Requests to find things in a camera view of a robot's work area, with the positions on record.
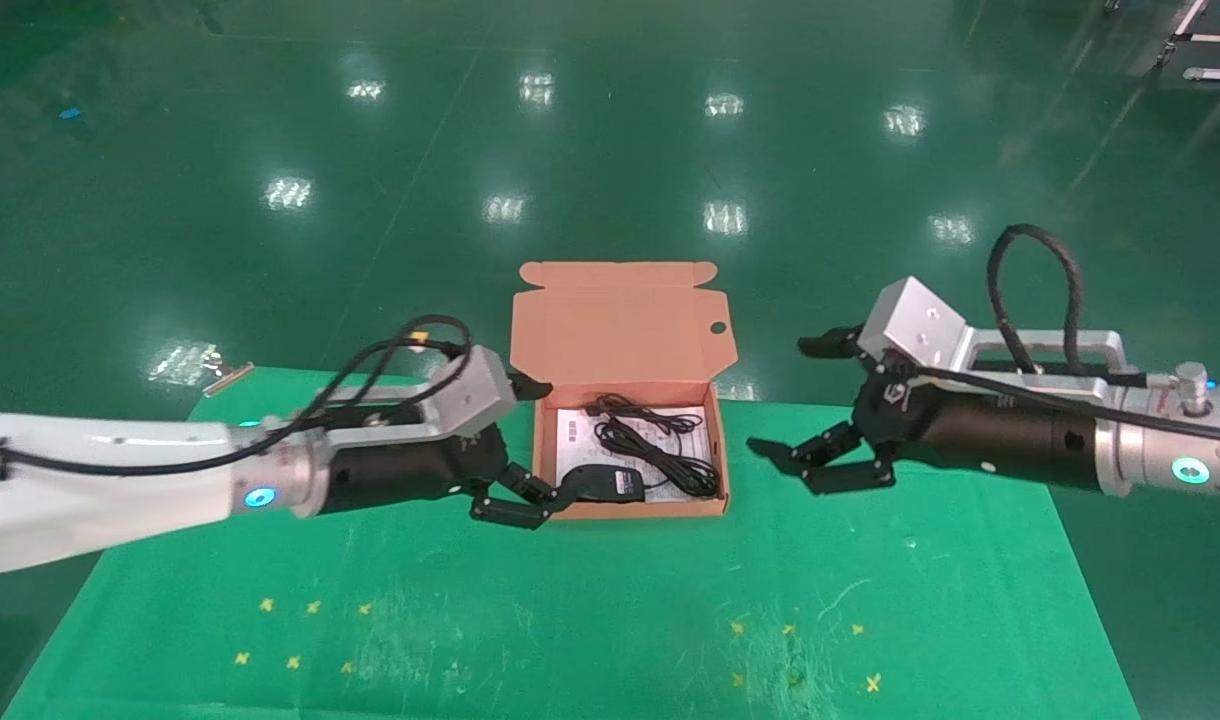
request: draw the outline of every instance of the black usb cable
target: black usb cable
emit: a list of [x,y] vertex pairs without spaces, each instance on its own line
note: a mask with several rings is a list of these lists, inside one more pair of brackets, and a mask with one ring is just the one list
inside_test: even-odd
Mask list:
[[[595,404],[587,408],[589,415],[605,415],[606,419],[597,423],[597,441],[601,447],[615,455],[636,456],[659,469],[664,473],[664,482],[647,486],[648,489],[673,484],[675,488],[691,497],[716,497],[720,492],[721,475],[715,465],[697,456],[680,455],[683,434],[694,432],[703,425],[703,419],[698,415],[661,415],[648,408],[639,406],[623,395],[601,395]],[[640,437],[637,430],[632,430],[622,419],[637,419],[655,425],[669,436],[677,436],[677,450],[665,452],[662,448],[651,445],[647,438]]]

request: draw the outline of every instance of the instruction paper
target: instruction paper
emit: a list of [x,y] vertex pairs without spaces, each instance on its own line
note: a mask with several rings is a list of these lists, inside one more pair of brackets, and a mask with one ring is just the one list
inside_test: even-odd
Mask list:
[[[660,450],[671,452],[675,455],[697,456],[703,461],[712,460],[712,447],[708,441],[708,416],[699,408],[651,408],[660,415],[697,415],[702,421],[693,432],[675,436],[669,434],[656,425],[645,420],[620,419],[630,428],[637,430],[640,437],[647,438],[651,445]],[[558,410],[556,411],[556,484],[570,470],[580,465],[619,465],[622,469],[636,469],[640,471],[642,478],[647,481],[647,502],[688,502],[693,497],[677,489],[671,483],[664,482],[664,473],[654,465],[637,456],[615,455],[601,447],[597,441],[597,423],[605,420],[605,415],[588,415],[584,410]]]

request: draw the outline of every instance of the green mat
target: green mat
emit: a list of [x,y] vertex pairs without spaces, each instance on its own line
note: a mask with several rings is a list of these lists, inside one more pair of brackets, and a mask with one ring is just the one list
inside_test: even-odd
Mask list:
[[[194,419],[326,380],[260,369]],[[7,718],[1137,718],[1044,488],[908,466],[815,498],[742,438],[843,409],[723,414],[721,519],[531,533],[460,498],[104,553]],[[504,430],[527,463],[528,409]]]

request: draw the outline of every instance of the box lid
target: box lid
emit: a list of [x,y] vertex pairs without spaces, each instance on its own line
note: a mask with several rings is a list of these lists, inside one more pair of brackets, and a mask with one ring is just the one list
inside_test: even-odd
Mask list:
[[525,264],[511,362],[549,383],[706,382],[738,359],[714,264]]

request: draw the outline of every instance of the cardboard box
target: cardboard box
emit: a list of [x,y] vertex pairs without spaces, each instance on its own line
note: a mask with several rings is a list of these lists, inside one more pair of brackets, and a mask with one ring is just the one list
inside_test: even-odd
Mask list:
[[608,392],[642,405],[703,405],[719,497],[693,502],[576,502],[559,517],[694,517],[725,515],[730,463],[712,378],[738,359],[725,293],[703,290],[714,264],[525,264],[540,290],[512,299],[511,362],[551,383],[534,404],[533,471],[555,484],[556,411]]

